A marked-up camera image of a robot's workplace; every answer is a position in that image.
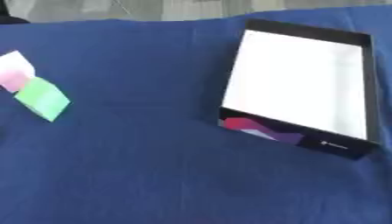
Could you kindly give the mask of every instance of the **foam block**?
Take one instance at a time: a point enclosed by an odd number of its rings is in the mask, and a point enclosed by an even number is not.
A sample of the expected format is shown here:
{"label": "foam block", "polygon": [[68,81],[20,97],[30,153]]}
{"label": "foam block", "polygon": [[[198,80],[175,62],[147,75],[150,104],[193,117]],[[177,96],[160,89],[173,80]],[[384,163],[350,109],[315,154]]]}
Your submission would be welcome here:
{"label": "foam block", "polygon": [[53,122],[70,102],[56,86],[39,77],[32,78],[15,98],[49,122]]}

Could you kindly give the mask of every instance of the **floor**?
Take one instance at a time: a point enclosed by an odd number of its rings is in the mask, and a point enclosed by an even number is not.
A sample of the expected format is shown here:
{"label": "floor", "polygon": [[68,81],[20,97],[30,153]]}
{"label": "floor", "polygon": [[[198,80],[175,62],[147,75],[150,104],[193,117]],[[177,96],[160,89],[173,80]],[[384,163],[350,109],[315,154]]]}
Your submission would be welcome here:
{"label": "floor", "polygon": [[5,0],[13,16],[32,22],[124,18],[188,20],[251,11],[392,4],[392,0]]}

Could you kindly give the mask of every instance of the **blue fabric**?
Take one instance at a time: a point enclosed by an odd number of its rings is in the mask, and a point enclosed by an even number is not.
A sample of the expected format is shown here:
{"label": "blue fabric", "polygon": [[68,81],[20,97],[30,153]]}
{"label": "blue fabric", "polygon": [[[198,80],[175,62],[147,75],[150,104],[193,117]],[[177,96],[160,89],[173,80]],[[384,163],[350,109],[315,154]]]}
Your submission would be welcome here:
{"label": "blue fabric", "polygon": [[374,35],[392,146],[391,12],[1,26],[0,53],[72,104],[49,123],[0,92],[0,223],[392,223],[388,150],[353,162],[216,125],[244,19],[267,18]]}

